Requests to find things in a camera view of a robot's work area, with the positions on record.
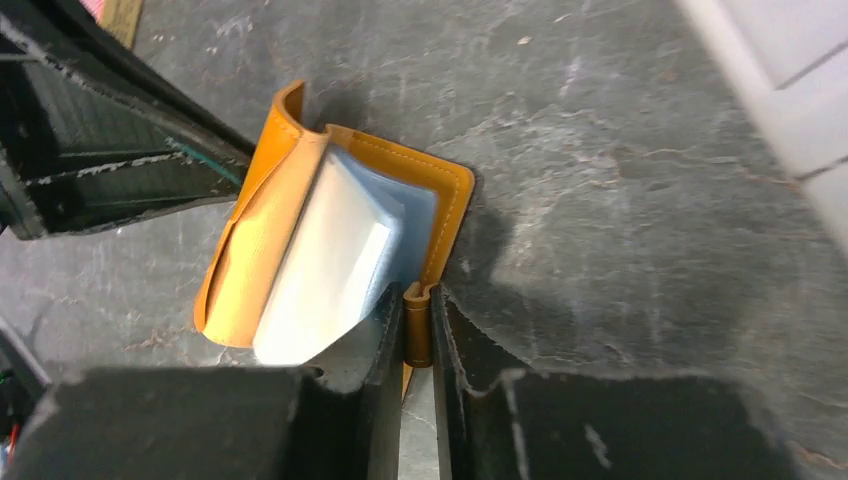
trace stone floor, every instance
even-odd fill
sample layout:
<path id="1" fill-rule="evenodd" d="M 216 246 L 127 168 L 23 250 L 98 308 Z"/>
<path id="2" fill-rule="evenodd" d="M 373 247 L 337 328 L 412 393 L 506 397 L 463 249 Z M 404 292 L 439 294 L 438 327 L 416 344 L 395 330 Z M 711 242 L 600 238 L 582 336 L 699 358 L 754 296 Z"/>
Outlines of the stone floor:
<path id="1" fill-rule="evenodd" d="M 446 278 L 532 365 L 698 367 L 761 390 L 808 478 L 848 471 L 848 269 L 669 0 L 146 0 L 136 52 L 256 139 L 272 94 L 472 167 Z M 48 368 L 250 362 L 189 314 L 228 205 L 0 237 Z M 432 387 L 401 478 L 437 478 Z"/>

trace stitching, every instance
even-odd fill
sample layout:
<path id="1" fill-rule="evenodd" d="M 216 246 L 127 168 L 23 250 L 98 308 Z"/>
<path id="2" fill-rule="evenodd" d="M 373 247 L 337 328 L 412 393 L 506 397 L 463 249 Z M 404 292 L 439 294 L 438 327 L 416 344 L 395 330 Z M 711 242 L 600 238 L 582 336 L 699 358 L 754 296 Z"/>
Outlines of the stitching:
<path id="1" fill-rule="evenodd" d="M 291 130 L 289 130 L 289 126 L 286 125 L 285 123 L 283 123 L 283 120 L 280 118 L 279 112 L 277 112 L 275 110 L 271 114 L 271 119 L 274 120 L 274 123 L 276 123 L 277 126 L 280 127 L 284 132 L 286 132 L 286 134 L 288 134 L 289 137 L 291 137 L 294 140 L 297 140 L 297 134 L 295 132 L 292 132 Z"/>
<path id="2" fill-rule="evenodd" d="M 439 247 L 442 244 L 442 238 L 445 235 L 445 230 L 447 229 L 447 224 L 450 221 L 451 215 L 453 214 L 454 205 L 456 204 L 456 197 L 459 196 L 459 177 L 456 176 L 456 174 L 454 174 L 450 170 L 439 167 L 438 165 L 433 165 L 432 163 L 430 163 L 426 160 L 420 160 L 420 159 L 417 159 L 417 158 L 410 157 L 409 155 L 404 155 L 403 153 L 399 153 L 399 152 L 395 152 L 393 150 L 389 150 L 386 147 L 382 147 L 382 146 L 377 145 L 375 143 L 369 142 L 368 140 L 365 140 L 365 139 L 362 139 L 362 138 L 357 138 L 356 136 L 352 136 L 351 140 L 353 140 L 354 142 L 359 142 L 359 143 L 362 143 L 362 144 L 365 144 L 365 145 L 369 145 L 369 146 L 374 147 L 378 150 L 383 150 L 384 152 L 386 152 L 390 155 L 405 158 L 407 160 L 412 160 L 413 162 L 420 163 L 422 165 L 426 165 L 430 168 L 435 168 L 436 170 L 440 170 L 442 172 L 445 172 L 448 175 L 450 175 L 451 177 L 453 177 L 454 182 L 453 182 L 453 195 L 451 195 L 451 203 L 448 206 L 448 212 L 445 215 L 445 221 L 442 223 L 442 228 L 439 231 L 439 236 L 436 238 L 436 245 L 433 248 L 433 255 L 431 255 L 430 259 L 427 261 L 427 268 L 424 270 L 424 275 L 422 275 L 422 277 L 426 278 L 427 275 L 430 273 L 430 270 L 433 268 L 433 262 L 436 261 L 436 252 L 439 251 Z"/>

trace wallet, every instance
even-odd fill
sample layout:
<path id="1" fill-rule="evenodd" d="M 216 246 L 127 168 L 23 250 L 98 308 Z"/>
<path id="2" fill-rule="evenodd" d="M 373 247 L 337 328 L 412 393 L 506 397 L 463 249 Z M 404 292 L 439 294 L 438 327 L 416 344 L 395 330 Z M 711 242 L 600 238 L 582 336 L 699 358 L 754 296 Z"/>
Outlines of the wallet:
<path id="1" fill-rule="evenodd" d="M 390 284 L 417 281 L 436 202 L 328 146 L 253 337 L 259 363 L 310 362 L 365 321 Z"/>
<path id="2" fill-rule="evenodd" d="M 412 212 L 410 218 L 418 216 L 423 222 L 411 222 L 404 238 L 397 239 L 393 247 L 398 255 L 414 258 L 415 245 L 426 244 L 417 278 L 408 269 L 405 277 L 402 272 L 398 275 L 407 282 L 414 280 L 403 295 L 404 360 L 409 367 L 428 367 L 432 364 L 430 289 L 439 283 L 468 207 L 473 173 L 461 165 L 346 127 L 327 125 L 323 133 L 310 131 L 299 123 L 303 98 L 302 81 L 274 97 L 233 213 L 197 295 L 195 327 L 221 345 L 254 346 L 281 262 L 292 246 L 304 205 L 325 164 L 322 160 L 334 154 L 342 158 L 342 164 L 360 184 L 381 181 L 363 172 L 365 168 L 396 184 L 420 187 L 420 191 L 435 196 L 435 211 L 429 217 Z M 346 156 L 356 162 L 344 160 Z M 392 181 L 382 182 L 385 195 L 407 201 L 398 196 L 401 194 Z M 407 191 L 421 196 L 415 190 Z M 411 370 L 405 368 L 404 390 L 410 374 Z"/>

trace red wire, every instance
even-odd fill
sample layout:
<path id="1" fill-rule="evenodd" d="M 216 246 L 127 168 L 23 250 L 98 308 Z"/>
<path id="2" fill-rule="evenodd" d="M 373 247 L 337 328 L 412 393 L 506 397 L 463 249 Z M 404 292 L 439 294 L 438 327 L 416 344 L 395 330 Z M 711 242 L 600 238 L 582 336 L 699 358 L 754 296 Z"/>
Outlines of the red wire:
<path id="1" fill-rule="evenodd" d="M 9 460 L 12 460 L 12 455 L 15 453 L 15 445 L 18 444 L 18 435 L 21 433 L 21 426 L 15 424 L 12 427 L 12 434 L 9 435 Z"/>

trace gray stone surface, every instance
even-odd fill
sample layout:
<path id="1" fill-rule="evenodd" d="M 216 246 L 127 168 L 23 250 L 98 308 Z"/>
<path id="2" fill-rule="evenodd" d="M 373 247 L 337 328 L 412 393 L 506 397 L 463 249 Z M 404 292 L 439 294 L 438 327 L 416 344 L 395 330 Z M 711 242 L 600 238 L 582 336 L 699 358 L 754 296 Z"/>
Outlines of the gray stone surface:
<path id="1" fill-rule="evenodd" d="M 250 138 L 305 78 L 313 126 L 471 166 L 447 281 L 483 331 L 539 367 L 737 376 L 809 478 L 844 478 L 845 261 L 670 1 L 147 0 L 136 50 Z M 249 361 L 187 329 L 227 209 L 4 235 L 2 309 L 54 371 Z M 401 473 L 436 478 L 415 388 Z"/>

